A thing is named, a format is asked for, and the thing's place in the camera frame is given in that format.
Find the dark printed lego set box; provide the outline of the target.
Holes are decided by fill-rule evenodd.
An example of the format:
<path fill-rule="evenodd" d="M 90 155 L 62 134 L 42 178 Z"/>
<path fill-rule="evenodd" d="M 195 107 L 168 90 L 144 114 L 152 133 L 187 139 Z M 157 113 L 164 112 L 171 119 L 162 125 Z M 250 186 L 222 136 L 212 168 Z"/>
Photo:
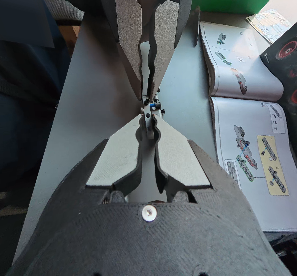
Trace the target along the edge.
<path fill-rule="evenodd" d="M 297 116 L 297 24 L 295 23 L 260 58 L 268 70 L 282 83 L 280 105 L 296 125 Z"/>

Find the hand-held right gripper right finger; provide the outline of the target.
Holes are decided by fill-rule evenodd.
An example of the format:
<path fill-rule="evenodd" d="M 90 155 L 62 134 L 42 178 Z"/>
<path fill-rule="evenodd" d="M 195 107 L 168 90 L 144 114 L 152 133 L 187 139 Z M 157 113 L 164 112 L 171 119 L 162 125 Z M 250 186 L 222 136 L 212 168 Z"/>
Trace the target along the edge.
<path fill-rule="evenodd" d="M 155 178 L 158 191 L 205 189 L 211 186 L 188 139 L 160 116 L 153 115 L 155 130 Z"/>

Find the grey lego beam with pins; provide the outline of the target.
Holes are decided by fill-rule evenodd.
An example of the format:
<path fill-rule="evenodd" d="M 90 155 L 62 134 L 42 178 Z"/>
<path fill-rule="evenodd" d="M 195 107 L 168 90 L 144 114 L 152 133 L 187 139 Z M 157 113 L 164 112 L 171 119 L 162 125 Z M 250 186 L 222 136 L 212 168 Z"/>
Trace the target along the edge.
<path fill-rule="evenodd" d="M 148 96 L 142 96 L 143 110 L 144 110 L 144 119 L 146 125 L 146 133 L 148 140 L 154 139 L 153 126 L 151 121 L 151 107 L 150 99 Z"/>

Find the grey fabric chair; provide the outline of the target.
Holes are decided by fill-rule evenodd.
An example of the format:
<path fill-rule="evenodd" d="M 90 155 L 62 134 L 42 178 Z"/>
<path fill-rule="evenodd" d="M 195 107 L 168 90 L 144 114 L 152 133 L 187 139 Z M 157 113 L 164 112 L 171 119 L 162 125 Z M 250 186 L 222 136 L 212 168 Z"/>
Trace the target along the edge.
<path fill-rule="evenodd" d="M 55 20 L 82 21 L 84 12 L 66 0 L 44 0 Z"/>

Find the lego instruction booklet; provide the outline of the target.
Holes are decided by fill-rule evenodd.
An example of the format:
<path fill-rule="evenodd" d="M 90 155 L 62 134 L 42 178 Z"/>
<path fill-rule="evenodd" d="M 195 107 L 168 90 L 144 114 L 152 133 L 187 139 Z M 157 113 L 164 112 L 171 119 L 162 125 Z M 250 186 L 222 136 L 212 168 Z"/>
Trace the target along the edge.
<path fill-rule="evenodd" d="M 200 22 L 217 160 L 263 231 L 296 232 L 296 165 L 281 82 L 260 58 L 251 29 Z"/>

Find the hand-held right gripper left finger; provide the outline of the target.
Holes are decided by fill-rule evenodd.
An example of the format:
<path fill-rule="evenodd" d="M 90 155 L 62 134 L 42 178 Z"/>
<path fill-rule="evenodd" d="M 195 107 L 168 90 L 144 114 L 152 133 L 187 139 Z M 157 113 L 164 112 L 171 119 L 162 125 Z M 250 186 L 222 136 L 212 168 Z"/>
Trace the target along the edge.
<path fill-rule="evenodd" d="M 144 116 L 137 115 L 108 139 L 87 187 L 130 194 L 141 182 L 141 140 Z"/>

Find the grey technic sub-assembly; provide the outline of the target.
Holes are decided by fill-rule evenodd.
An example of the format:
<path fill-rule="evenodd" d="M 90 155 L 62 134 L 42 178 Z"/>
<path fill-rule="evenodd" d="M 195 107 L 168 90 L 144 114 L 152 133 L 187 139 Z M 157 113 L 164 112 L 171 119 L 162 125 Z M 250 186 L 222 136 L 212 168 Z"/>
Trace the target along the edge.
<path fill-rule="evenodd" d="M 152 115 L 157 115 L 161 119 L 163 118 L 163 115 L 165 114 L 165 109 L 162 108 L 161 102 L 159 100 L 159 93 L 160 93 L 160 88 L 158 88 L 155 96 L 153 97 L 152 100 L 150 100 L 149 106 L 150 106 L 150 111 Z"/>

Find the black stand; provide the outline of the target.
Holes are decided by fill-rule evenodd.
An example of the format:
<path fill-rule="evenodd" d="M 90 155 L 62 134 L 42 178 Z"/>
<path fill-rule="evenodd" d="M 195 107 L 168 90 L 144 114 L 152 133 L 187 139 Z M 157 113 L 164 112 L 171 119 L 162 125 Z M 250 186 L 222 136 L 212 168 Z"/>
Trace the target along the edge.
<path fill-rule="evenodd" d="M 281 235 L 281 237 L 269 242 L 277 256 L 281 260 L 297 260 L 297 233 Z"/>

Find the person's dark blue clothing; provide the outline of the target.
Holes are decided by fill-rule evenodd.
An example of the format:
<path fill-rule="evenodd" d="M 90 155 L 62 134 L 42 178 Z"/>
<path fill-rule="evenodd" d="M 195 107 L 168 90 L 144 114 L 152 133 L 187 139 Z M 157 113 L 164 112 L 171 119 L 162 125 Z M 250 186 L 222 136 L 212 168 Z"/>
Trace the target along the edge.
<path fill-rule="evenodd" d="M 63 37 L 54 48 L 1 41 L 1 189 L 41 162 L 70 64 Z"/>

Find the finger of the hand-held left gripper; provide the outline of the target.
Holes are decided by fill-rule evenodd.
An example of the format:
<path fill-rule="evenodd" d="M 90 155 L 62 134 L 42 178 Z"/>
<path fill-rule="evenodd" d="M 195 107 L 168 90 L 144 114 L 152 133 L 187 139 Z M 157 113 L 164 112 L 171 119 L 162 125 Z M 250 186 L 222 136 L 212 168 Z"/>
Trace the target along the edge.
<path fill-rule="evenodd" d="M 175 51 L 179 3 L 166 0 L 152 15 L 149 31 L 148 96 L 153 99 Z"/>
<path fill-rule="evenodd" d="M 140 38 L 142 36 L 142 8 L 137 0 L 115 0 L 118 26 L 118 51 L 132 90 L 142 99 L 143 75 Z"/>

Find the shiny sticker sheet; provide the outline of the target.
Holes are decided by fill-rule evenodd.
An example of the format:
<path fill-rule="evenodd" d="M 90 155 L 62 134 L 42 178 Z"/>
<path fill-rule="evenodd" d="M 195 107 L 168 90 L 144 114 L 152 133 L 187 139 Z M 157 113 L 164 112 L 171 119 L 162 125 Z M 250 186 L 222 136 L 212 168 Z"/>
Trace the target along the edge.
<path fill-rule="evenodd" d="M 292 24 L 275 9 L 246 17 L 246 21 L 270 44 L 292 27 Z"/>

